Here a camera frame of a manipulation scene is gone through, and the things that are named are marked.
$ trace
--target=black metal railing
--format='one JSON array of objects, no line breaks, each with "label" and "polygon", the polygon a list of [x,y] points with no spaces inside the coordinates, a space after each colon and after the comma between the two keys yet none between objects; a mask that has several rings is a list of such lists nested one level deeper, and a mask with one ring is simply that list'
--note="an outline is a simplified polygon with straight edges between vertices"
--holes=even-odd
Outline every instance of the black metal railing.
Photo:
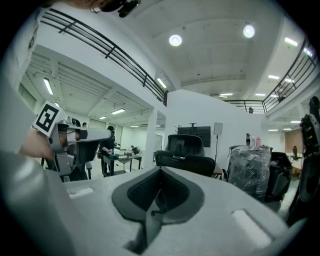
[{"label": "black metal railing", "polygon": [[123,49],[97,30],[52,8],[45,12],[41,23],[59,30],[60,34],[66,33],[99,51],[105,59],[112,60],[119,65],[166,105],[165,91],[162,87]]},{"label": "black metal railing", "polygon": [[305,39],[287,73],[263,100],[266,111],[268,112],[273,109],[306,82],[318,65],[319,59],[316,50]]},{"label": "black metal railing", "polygon": [[249,108],[253,108],[253,113],[267,113],[280,102],[284,101],[303,83],[310,83],[311,80],[309,81],[307,79],[312,73],[314,77],[319,73],[319,59],[316,50],[305,39],[287,73],[264,100],[240,99],[225,100],[225,102],[242,108],[247,112],[249,112]]},{"label": "black metal railing", "polygon": [[266,111],[266,106],[262,100],[243,100],[243,99],[238,99],[238,100],[224,100],[225,102],[228,102],[231,105],[234,105],[238,108],[241,108],[244,111],[249,112],[250,108],[252,108],[253,114],[265,114]]}]

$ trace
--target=television screen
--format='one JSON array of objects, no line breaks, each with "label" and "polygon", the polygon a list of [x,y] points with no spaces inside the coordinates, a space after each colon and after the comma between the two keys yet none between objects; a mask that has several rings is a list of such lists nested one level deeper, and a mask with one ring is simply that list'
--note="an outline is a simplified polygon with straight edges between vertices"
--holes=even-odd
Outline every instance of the television screen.
[{"label": "television screen", "polygon": [[211,127],[210,126],[180,127],[178,128],[178,134],[199,136],[205,148],[211,147]]}]

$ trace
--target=bottle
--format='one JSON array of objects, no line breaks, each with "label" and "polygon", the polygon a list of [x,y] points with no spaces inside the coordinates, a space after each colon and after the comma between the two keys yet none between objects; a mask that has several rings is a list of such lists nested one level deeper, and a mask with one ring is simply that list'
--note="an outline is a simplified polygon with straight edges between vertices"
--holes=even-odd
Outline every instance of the bottle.
[{"label": "bottle", "polygon": [[251,147],[255,147],[256,146],[256,139],[255,139],[255,136],[252,136],[251,138]]},{"label": "bottle", "polygon": [[255,146],[257,148],[260,148],[260,145],[261,145],[261,139],[258,137],[258,138],[256,138]]},{"label": "bottle", "polygon": [[246,134],[246,140],[245,141],[246,141],[246,145],[250,146],[250,134],[249,133]]}]

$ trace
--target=camera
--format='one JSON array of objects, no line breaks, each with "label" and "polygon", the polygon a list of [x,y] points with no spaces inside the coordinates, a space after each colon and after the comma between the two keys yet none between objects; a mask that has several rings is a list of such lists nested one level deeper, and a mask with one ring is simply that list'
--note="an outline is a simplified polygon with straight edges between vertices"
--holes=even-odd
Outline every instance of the camera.
[{"label": "camera", "polygon": [[108,13],[121,8],[120,10],[118,10],[119,17],[124,18],[139,4],[141,4],[141,0],[113,0],[107,3],[106,6],[101,9],[101,11]]}]

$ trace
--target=round ceiling light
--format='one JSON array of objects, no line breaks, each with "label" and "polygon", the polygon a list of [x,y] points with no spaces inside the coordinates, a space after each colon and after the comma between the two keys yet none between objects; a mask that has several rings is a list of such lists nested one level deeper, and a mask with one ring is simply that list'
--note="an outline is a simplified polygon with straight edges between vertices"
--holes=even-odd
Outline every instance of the round ceiling light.
[{"label": "round ceiling light", "polygon": [[246,38],[252,38],[255,35],[255,29],[251,25],[246,25],[243,29],[243,34]]},{"label": "round ceiling light", "polygon": [[181,38],[181,36],[174,34],[174,35],[170,36],[169,43],[172,46],[179,46],[182,43],[182,38]]}]

